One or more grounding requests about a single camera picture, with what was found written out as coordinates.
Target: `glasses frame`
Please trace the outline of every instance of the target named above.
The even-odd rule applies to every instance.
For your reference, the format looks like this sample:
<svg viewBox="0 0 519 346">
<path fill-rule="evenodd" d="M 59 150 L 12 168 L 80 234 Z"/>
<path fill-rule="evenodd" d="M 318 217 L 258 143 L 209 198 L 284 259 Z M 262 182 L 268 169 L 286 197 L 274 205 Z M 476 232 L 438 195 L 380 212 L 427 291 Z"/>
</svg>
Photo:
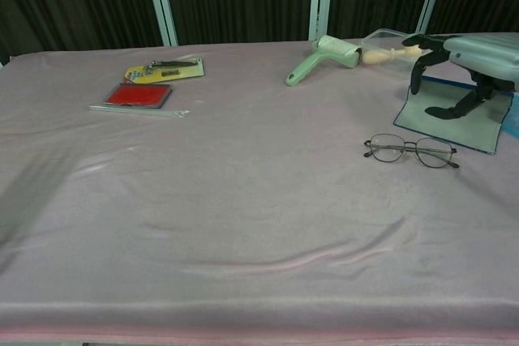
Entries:
<svg viewBox="0 0 519 346">
<path fill-rule="evenodd" d="M 375 154 L 375 150 L 373 150 L 373 147 L 371 145 L 371 141 L 373 141 L 373 138 L 374 137 L 378 137 L 380 135 L 391 135 L 392 137 L 396 137 L 396 138 L 399 138 L 401 139 L 404 147 L 401 148 L 399 146 L 395 146 L 393 148 L 393 150 L 399 150 L 401 149 L 401 154 L 395 159 L 395 160 L 392 160 L 392 161 L 386 161 L 386 160 L 381 160 L 380 158 L 377 158 L 376 154 Z M 445 164 L 441 165 L 441 166 L 431 166 L 429 164 L 426 164 L 422 158 L 420 158 L 420 152 L 421 153 L 426 153 L 427 154 L 427 149 L 426 148 L 422 148 L 422 147 L 418 147 L 418 143 L 420 141 L 423 141 L 424 139 L 433 139 L 435 140 L 436 142 L 441 142 L 441 143 L 444 143 L 446 145 L 448 145 L 450 148 L 451 148 L 451 152 L 448 156 L 448 159 L 442 159 L 441 157 L 438 157 L 438 156 L 435 156 L 436 158 L 439 158 L 440 160 L 443 160 L 445 162 Z M 444 168 L 445 166 L 447 165 L 450 165 L 452 166 L 453 168 L 455 169 L 458 169 L 460 167 L 459 164 L 455 163 L 455 162 L 452 162 L 451 159 L 453 158 L 453 154 L 456 154 L 457 153 L 457 149 L 454 148 L 450 143 L 447 143 L 445 141 L 442 141 L 441 139 L 437 139 L 437 138 L 432 138 L 432 137 L 424 137 L 424 138 L 421 138 L 419 139 L 418 141 L 416 142 L 409 142 L 409 141 L 405 141 L 402 137 L 398 136 L 398 135 L 395 135 L 395 134 L 389 134 L 389 133 L 381 133 L 381 134 L 375 134 L 371 137 L 371 139 L 368 139 L 367 141 L 364 141 L 364 146 L 366 147 L 369 147 L 370 148 L 370 151 L 369 152 L 366 152 L 364 153 L 364 156 L 365 157 L 375 157 L 376 160 L 380 161 L 380 162 L 388 162 L 388 163 L 392 163 L 392 162 L 397 162 L 400 158 L 402 158 L 404 156 L 404 154 L 406 152 L 414 152 L 414 154 L 416 154 L 416 156 L 418 157 L 418 159 L 420 160 L 420 162 L 422 164 L 424 164 L 425 166 L 427 166 L 428 168 L 432 168 L 432 169 L 441 169 L 441 168 Z"/>
</svg>

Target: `robotic arm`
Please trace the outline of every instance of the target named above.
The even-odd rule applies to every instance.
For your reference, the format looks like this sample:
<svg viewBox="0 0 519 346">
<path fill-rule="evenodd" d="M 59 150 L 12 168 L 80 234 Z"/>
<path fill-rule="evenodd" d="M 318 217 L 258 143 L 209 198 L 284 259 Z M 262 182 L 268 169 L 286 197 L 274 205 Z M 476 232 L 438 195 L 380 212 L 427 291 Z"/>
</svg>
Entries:
<svg viewBox="0 0 519 346">
<path fill-rule="evenodd" d="M 429 107 L 425 111 L 440 119 L 457 119 L 490 100 L 499 92 L 519 90 L 519 33 L 482 34 L 477 36 L 424 36 L 405 39 L 404 46 L 418 45 L 431 49 L 414 64 L 411 93 L 420 90 L 422 74 L 428 66 L 450 62 L 467 69 L 476 83 L 473 91 L 454 107 Z"/>
</svg>

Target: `lint roller handle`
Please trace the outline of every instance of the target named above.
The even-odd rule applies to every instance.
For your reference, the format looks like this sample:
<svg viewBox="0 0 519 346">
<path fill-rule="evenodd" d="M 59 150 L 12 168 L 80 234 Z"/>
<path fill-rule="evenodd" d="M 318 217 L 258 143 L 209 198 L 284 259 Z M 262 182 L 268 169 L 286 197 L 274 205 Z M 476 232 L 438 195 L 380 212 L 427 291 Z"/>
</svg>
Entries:
<svg viewBox="0 0 519 346">
<path fill-rule="evenodd" d="M 321 54 L 315 52 L 301 62 L 285 79 L 285 83 L 293 87 L 303 80 L 320 61 Z"/>
</svg>

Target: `mat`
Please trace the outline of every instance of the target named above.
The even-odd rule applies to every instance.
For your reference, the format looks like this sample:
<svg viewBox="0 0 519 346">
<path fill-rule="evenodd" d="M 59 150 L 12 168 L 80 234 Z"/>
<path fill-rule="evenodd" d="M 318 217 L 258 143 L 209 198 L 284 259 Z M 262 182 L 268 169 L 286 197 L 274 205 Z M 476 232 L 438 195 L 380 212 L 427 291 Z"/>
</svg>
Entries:
<svg viewBox="0 0 519 346">
<path fill-rule="evenodd" d="M 513 95 L 500 94 L 465 117 L 445 121 L 425 112 L 427 107 L 453 107 L 473 86 L 428 76 L 422 78 L 417 95 L 407 92 L 407 101 L 394 124 L 439 139 L 494 154 L 501 124 L 510 110 Z"/>
</svg>

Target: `lint roller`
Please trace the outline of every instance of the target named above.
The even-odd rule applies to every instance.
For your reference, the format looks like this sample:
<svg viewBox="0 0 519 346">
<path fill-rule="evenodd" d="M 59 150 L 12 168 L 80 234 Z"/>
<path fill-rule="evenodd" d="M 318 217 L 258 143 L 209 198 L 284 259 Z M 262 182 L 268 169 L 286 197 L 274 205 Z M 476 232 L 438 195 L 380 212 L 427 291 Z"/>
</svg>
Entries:
<svg viewBox="0 0 519 346">
<path fill-rule="evenodd" d="M 290 86 L 298 84 L 314 67 L 323 60 L 337 61 L 349 68 L 355 68 L 360 59 L 361 48 L 357 45 L 341 41 L 332 36 L 323 36 L 312 46 L 312 55 L 301 62 L 285 79 Z"/>
</svg>

